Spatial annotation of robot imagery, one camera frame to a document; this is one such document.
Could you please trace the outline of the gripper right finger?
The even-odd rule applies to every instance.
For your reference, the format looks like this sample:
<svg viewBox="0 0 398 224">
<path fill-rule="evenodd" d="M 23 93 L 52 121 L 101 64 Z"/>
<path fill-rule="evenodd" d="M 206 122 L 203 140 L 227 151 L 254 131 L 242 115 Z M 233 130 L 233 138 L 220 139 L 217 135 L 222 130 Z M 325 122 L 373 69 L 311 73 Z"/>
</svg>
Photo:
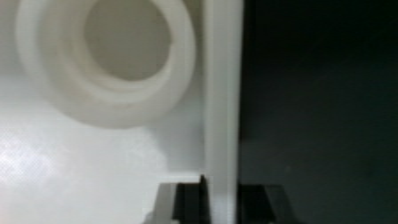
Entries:
<svg viewBox="0 0 398 224">
<path fill-rule="evenodd" d="M 238 224 L 290 224 L 291 209 L 281 185 L 238 187 Z"/>
</svg>

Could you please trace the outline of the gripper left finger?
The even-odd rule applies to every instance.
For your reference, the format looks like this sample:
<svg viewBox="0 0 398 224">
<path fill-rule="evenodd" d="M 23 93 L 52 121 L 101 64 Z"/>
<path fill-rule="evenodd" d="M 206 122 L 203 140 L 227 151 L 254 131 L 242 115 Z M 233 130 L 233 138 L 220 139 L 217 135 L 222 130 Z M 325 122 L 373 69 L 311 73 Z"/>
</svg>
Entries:
<svg viewBox="0 0 398 224">
<path fill-rule="evenodd" d="M 210 194 L 206 177 L 162 183 L 155 206 L 144 224 L 210 224 Z"/>
</svg>

